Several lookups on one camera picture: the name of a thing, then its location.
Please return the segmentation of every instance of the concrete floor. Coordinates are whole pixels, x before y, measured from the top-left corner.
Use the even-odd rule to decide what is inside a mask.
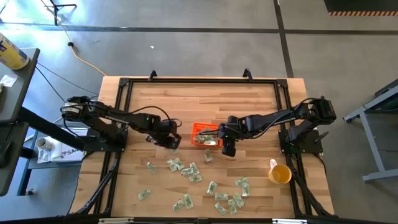
[[[273,0],[57,2],[78,4],[75,9],[60,11],[62,22],[78,26],[278,28]],[[322,0],[279,2],[286,29],[398,30],[398,17],[330,17]],[[53,22],[40,1],[10,0],[1,19]],[[19,47],[40,48],[39,62],[59,75],[91,91],[99,91],[101,74],[72,55],[63,32],[19,26],[0,32]],[[149,75],[156,70],[158,75],[238,77],[249,67],[255,77],[286,77],[279,34],[69,32],[69,35],[79,55],[109,75]],[[339,118],[319,129],[330,132],[323,140],[324,160],[333,206],[341,217],[380,222],[398,220],[398,178],[363,183],[362,175],[377,171],[369,144],[359,121],[345,124],[341,119],[398,77],[397,43],[398,35],[287,35],[294,77],[305,79],[309,96],[325,95],[331,99]],[[69,92],[67,83],[42,71],[64,98],[87,94],[79,89]],[[40,74],[35,73],[24,106],[53,121],[60,116],[62,102]],[[21,178],[23,165],[21,159],[13,185]],[[16,197],[15,191],[10,190],[0,198],[3,208],[0,220],[66,214],[78,170],[78,167],[34,170],[28,188],[34,188],[38,194]],[[23,212],[7,212],[10,203],[24,208]]]

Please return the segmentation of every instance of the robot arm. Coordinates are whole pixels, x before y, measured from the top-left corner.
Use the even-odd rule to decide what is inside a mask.
[[[336,114],[329,100],[314,99],[308,103],[301,102],[295,108],[278,111],[268,115],[249,115],[242,118],[230,116],[226,123],[218,126],[218,137],[223,140],[222,153],[235,156],[235,142],[243,139],[256,139],[262,136],[271,126],[304,119],[298,126],[289,128],[289,141],[295,143],[319,124],[331,124]]]
[[[148,134],[146,141],[154,141],[158,146],[176,149],[181,141],[174,120],[162,121],[160,116],[154,114],[128,113],[99,101],[91,101],[87,96],[69,98],[65,106],[61,108],[61,112],[65,120],[85,123],[99,132],[102,141],[110,144],[120,141],[121,133],[125,131],[125,128],[105,123],[100,118],[126,124],[139,133]]]

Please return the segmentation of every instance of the wooden table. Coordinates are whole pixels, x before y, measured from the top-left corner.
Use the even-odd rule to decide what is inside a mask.
[[[99,100],[114,105],[120,77],[104,77]],[[288,78],[292,105],[307,97],[301,78]],[[194,122],[219,124],[229,115],[238,117],[249,114],[268,114],[277,110],[274,88],[267,84],[229,83],[135,83],[132,88],[130,111],[143,106],[156,105],[168,112],[171,118],[181,119],[182,136],[179,152],[157,147],[145,141],[146,135],[129,131],[126,151],[122,154],[113,201],[112,217],[223,217],[214,208],[214,196],[206,194],[210,181],[218,183],[216,192],[229,195],[242,193],[234,181],[247,176],[251,186],[246,205],[231,218],[289,218],[294,217],[289,185],[276,185],[268,179],[269,160],[285,164],[281,154],[277,130],[274,126],[263,137],[236,143],[236,156],[227,157],[221,149],[210,148],[214,160],[205,164],[206,147],[191,144]],[[164,115],[156,109],[145,113]],[[98,185],[103,163],[103,152],[96,152],[83,161],[76,197],[71,212],[77,211],[89,199]],[[195,162],[203,178],[191,184],[178,172],[171,173],[166,161],[179,157],[185,166]],[[157,166],[151,174],[146,163]],[[309,189],[324,206],[333,213],[328,183],[322,163],[311,154],[303,154],[305,175]],[[144,189],[152,194],[143,201],[137,195]],[[173,204],[184,194],[190,193],[194,208],[172,211]],[[300,208],[304,211],[301,191],[298,188]],[[104,191],[104,206],[108,190]],[[220,202],[228,209],[226,202]]]

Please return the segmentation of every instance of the yellow cup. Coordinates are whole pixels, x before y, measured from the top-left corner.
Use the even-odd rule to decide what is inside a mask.
[[[271,170],[269,170],[268,177],[275,184],[286,184],[292,178],[292,171],[287,165],[276,163],[275,159],[269,161]]]

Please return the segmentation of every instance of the orange basket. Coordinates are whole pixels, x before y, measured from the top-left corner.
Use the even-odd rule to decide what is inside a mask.
[[[197,135],[197,133],[204,131],[206,128],[210,130],[217,130],[218,129],[218,124],[205,124],[205,123],[194,123],[193,124],[193,129],[192,129],[192,137],[191,137],[191,143],[195,144],[197,146],[209,146],[209,147],[220,147],[223,145],[223,142],[221,139],[218,140],[218,144],[214,146],[206,145],[203,143],[196,143],[193,139]]]

